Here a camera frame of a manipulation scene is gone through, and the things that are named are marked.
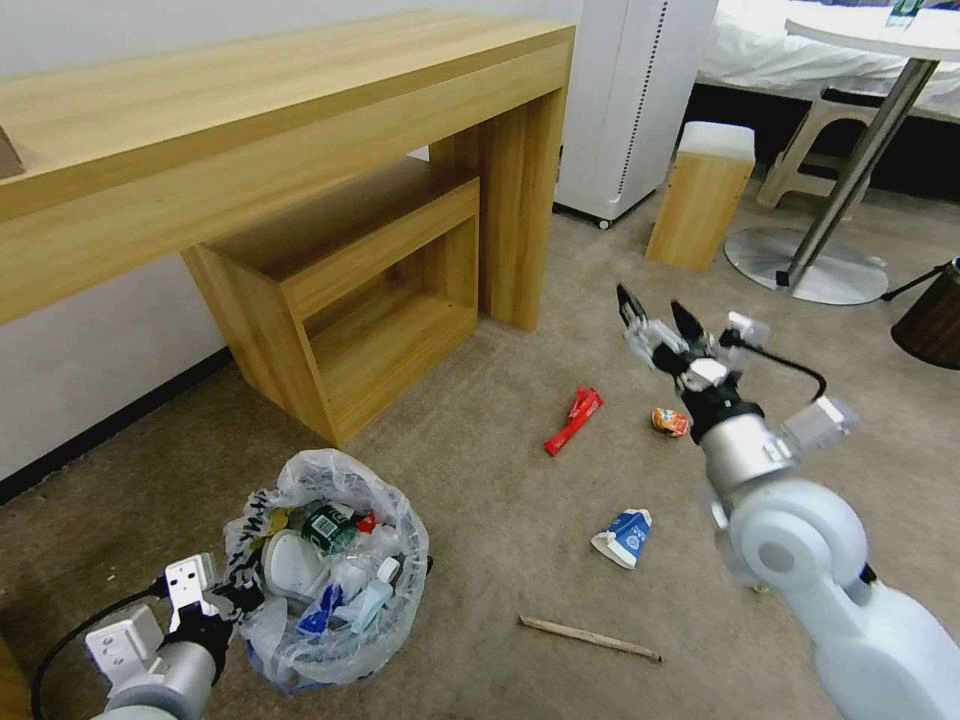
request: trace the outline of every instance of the white wall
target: white wall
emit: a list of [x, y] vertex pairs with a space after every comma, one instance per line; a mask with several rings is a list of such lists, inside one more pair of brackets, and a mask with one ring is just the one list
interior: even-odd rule
[[[0, 0], [0, 77], [418, 7], [576, 22], [582, 3]], [[0, 327], [0, 478], [222, 346], [177, 256]]]

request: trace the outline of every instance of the plastic bag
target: plastic bag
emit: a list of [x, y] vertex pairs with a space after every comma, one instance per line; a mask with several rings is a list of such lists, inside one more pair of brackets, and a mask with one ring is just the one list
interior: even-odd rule
[[[404, 556], [396, 591], [378, 617], [360, 634], [349, 628], [308, 636], [296, 628], [302, 608], [288, 607], [269, 593], [259, 568], [264, 538], [276, 531], [283, 509], [316, 501], [335, 501], [360, 512], [373, 511], [378, 522], [396, 528]], [[406, 496], [376, 473], [339, 450], [306, 450], [284, 465], [276, 490], [250, 495], [243, 517], [223, 529], [227, 574], [253, 578], [266, 595], [264, 604], [240, 624], [257, 671], [284, 690], [316, 684], [353, 682], [382, 668], [400, 649], [413, 625], [427, 576], [429, 538]]]

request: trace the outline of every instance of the white chair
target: white chair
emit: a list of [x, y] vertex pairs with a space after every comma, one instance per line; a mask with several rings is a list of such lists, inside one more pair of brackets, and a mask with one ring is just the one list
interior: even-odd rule
[[[813, 147], [813, 143], [823, 129], [837, 120], [856, 120], [864, 125], [869, 125], [873, 122], [882, 100], [882, 98], [855, 95], [831, 88], [824, 90], [821, 96], [814, 100], [810, 106], [803, 122], [800, 123], [800, 127], [793, 134], [786, 149], [777, 155], [776, 161], [767, 172], [767, 177], [757, 193], [757, 202], [764, 207], [773, 208], [777, 206], [785, 193], [791, 191], [819, 195], [820, 197], [830, 195], [835, 183], [834, 180], [801, 172], [800, 166], [807, 165], [828, 169], [835, 171], [837, 174], [842, 172], [847, 158], [811, 153], [810, 148]], [[848, 217], [853, 209], [860, 204], [869, 184], [868, 178], [850, 205], [850, 209], [847, 211]]]

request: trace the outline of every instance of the floor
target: floor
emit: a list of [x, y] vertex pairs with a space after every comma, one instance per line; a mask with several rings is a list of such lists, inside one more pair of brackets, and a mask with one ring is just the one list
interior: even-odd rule
[[[734, 227], [804, 227], [816, 207], [788, 199], [762, 211], [755, 190]], [[748, 282], [722, 255], [702, 275], [654, 265], [643, 253], [658, 201], [606, 232], [555, 215], [538, 330], [483, 320], [347, 447], [409, 496], [430, 532], [436, 565], [402, 650], [372, 678], [287, 698], [234, 643], [211, 720], [836, 717], [783, 603], [736, 586], [715, 553], [693, 496], [699, 450], [649, 427], [651, 408], [677, 401], [623, 345], [618, 280], [656, 316], [678, 298], [708, 327], [728, 309], [767, 320], [771, 349], [827, 376], [863, 427], [806, 473], [860, 513], [881, 577], [960, 634], [960, 376], [888, 336], [917, 291], [891, 305], [824, 307]], [[872, 192], [840, 233], [885, 258], [900, 283], [956, 254], [958, 226], [960, 207]], [[552, 459], [541, 443], [578, 383], [605, 405]], [[813, 389], [764, 364], [742, 384], [773, 420]], [[221, 528], [247, 493], [319, 443], [231, 366], [0, 508], [0, 627], [22, 666], [166, 563], [205, 549], [222, 559]], [[628, 507], [654, 518], [634, 572], [588, 542]], [[521, 613], [640, 643], [665, 661], [521, 628]], [[75, 643], [51, 671], [49, 716], [88, 718], [103, 698]]]

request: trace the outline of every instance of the round table base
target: round table base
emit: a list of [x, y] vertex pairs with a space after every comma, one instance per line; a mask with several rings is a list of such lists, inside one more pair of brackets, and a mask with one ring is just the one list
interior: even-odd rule
[[802, 230], [747, 228], [727, 236], [723, 251], [730, 263], [754, 282], [782, 290], [799, 300], [825, 305], [860, 305], [887, 291], [887, 273], [853, 248], [832, 241], [817, 256], [796, 287], [777, 285], [803, 240]]

